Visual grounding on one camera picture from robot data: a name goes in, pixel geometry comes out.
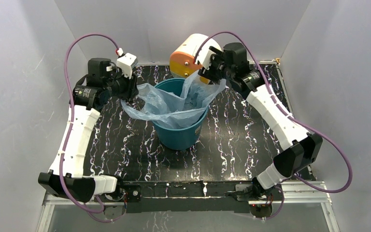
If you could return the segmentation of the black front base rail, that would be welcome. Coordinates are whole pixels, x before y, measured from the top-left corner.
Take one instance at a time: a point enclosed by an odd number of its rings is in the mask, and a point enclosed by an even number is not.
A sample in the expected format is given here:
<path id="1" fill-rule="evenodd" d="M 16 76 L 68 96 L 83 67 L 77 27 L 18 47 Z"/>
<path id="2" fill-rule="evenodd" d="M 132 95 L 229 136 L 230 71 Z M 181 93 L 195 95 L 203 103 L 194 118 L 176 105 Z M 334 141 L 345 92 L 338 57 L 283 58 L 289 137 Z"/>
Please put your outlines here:
<path id="1" fill-rule="evenodd" d="M 231 211 L 267 217 L 275 188 L 264 190 L 257 181 L 123 181 L 115 193 L 101 195 L 108 204 L 122 203 L 128 213 L 157 211 Z"/>

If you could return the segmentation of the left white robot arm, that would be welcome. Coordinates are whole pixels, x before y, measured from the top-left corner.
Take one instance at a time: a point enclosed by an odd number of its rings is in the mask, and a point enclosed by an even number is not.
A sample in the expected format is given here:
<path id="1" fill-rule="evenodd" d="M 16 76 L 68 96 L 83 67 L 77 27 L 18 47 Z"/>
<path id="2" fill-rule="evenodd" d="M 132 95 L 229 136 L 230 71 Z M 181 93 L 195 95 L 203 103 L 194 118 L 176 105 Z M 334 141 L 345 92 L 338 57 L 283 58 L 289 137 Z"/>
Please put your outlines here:
<path id="1" fill-rule="evenodd" d="M 122 178 L 113 175 L 85 176 L 83 169 L 88 143 L 103 107 L 112 97 L 129 102 L 139 93 L 137 76 L 133 72 L 137 63 L 137 58 L 129 53 L 116 62 L 108 58 L 88 61 L 88 73 L 76 82 L 71 91 L 74 104 L 69 109 L 58 154 L 49 170 L 38 177 L 38 183 L 48 193 L 66 199 L 65 186 L 76 201 L 83 203 L 103 194 L 113 201 L 123 199 L 125 188 Z"/>

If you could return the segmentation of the white drawer box orange front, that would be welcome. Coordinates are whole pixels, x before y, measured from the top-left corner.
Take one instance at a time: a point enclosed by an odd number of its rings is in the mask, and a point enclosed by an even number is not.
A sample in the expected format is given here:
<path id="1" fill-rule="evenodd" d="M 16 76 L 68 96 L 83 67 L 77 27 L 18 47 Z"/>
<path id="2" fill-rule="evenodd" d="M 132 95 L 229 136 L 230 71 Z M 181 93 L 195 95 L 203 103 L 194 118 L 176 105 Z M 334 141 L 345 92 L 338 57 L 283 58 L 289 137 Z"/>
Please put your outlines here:
<path id="1" fill-rule="evenodd" d="M 187 78 L 194 72 L 203 68 L 197 61 L 200 52 L 200 45 L 208 38 L 207 35 L 194 33 L 191 34 L 170 56 L 169 66 L 174 78 Z M 210 39 L 204 44 L 208 46 L 220 45 Z"/>

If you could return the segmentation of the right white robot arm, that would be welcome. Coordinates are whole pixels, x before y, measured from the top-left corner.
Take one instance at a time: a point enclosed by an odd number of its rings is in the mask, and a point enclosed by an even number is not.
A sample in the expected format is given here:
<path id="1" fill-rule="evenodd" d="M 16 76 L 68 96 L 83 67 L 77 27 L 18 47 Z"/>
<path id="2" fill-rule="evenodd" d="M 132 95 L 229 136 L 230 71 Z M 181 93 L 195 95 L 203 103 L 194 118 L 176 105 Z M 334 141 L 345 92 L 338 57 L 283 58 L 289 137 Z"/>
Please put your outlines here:
<path id="1" fill-rule="evenodd" d="M 209 46 L 201 50 L 203 56 L 196 54 L 197 63 L 202 65 L 198 74 L 212 82 L 228 80 L 232 89 L 266 121 L 283 150 L 253 179 L 251 192 L 257 199 L 265 200 L 274 186 L 316 160 L 323 139 L 292 121 L 292 115 L 265 82 L 263 71 L 251 68 L 242 43 L 229 43 L 223 49 Z"/>

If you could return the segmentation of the teal plastic trash bin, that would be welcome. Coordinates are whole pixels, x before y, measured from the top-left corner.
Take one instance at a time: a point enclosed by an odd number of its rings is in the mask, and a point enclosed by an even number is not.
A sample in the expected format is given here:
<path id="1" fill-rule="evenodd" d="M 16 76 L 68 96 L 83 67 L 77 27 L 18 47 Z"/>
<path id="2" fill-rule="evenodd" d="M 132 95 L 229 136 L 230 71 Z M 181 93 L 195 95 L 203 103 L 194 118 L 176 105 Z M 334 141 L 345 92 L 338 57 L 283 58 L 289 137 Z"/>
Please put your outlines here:
<path id="1" fill-rule="evenodd" d="M 157 89 L 173 93 L 176 96 L 180 96 L 184 81 L 185 80 L 183 78 L 171 78 L 158 83 L 155 85 L 155 87 Z M 208 108 L 205 109 L 204 113 L 197 120 L 195 120 L 194 123 L 183 128 L 171 129 L 156 121 L 153 121 L 152 123 L 154 129 L 156 130 L 159 141 L 165 147 L 171 150 L 182 151 L 192 147 L 200 137 L 202 122 L 207 113 Z"/>

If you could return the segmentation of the light blue plastic bag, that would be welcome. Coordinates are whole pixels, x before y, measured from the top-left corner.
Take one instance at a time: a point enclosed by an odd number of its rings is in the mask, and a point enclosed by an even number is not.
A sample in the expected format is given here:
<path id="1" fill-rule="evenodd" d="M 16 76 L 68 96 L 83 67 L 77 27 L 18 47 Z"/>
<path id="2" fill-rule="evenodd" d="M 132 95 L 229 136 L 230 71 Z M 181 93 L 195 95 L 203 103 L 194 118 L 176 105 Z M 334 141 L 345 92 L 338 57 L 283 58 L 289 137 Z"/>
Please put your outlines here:
<path id="1" fill-rule="evenodd" d="M 219 84 L 208 85 L 200 80 L 196 72 L 184 80 L 180 96 L 157 89 L 151 84 L 141 84 L 138 85 L 137 98 L 144 101 L 143 108 L 140 111 L 136 110 L 124 100 L 121 101 L 121 105 L 133 119 L 156 121 L 171 129 L 188 127 L 226 88 L 226 80 L 222 79 Z"/>

